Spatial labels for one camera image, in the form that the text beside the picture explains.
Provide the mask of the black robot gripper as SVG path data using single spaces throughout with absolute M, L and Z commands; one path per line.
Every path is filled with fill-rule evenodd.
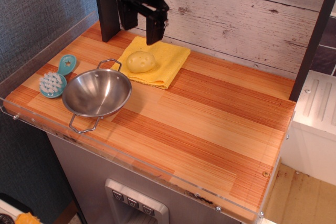
M 146 17 L 146 44 L 162 40 L 168 25 L 169 7 L 164 0 L 117 0 L 121 25 L 130 30 L 138 25 L 138 13 Z

